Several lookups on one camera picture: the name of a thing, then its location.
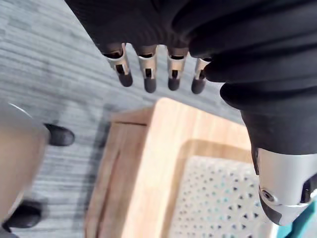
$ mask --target gray carpet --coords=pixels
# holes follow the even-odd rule
[[[166,52],[159,49],[158,88],[143,89],[132,48],[128,55],[134,84],[123,88],[104,57],[62,0],[0,0],[0,96],[43,122],[76,134],[68,148],[48,148],[32,195],[48,205],[36,228],[16,230],[21,238],[81,238],[83,218],[109,129],[109,116],[170,97],[241,122],[239,112],[208,83],[190,90],[195,60],[187,58],[180,89],[167,88]]]

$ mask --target robotic hand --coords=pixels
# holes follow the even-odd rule
[[[222,98],[241,111],[266,215],[287,225],[308,207],[317,195],[317,1],[65,1],[111,62],[124,59],[122,43],[145,59],[167,45],[178,63],[169,64],[170,88],[187,48],[210,61],[201,78],[224,82]],[[145,79],[149,68],[141,64]]]

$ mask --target black glove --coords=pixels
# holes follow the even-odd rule
[[[212,57],[207,79],[225,83],[254,149],[301,155],[317,153],[316,12],[315,0],[195,1],[165,22]]]
[[[66,0],[103,54],[112,43],[188,47],[241,110],[253,148],[317,153],[317,1]]]

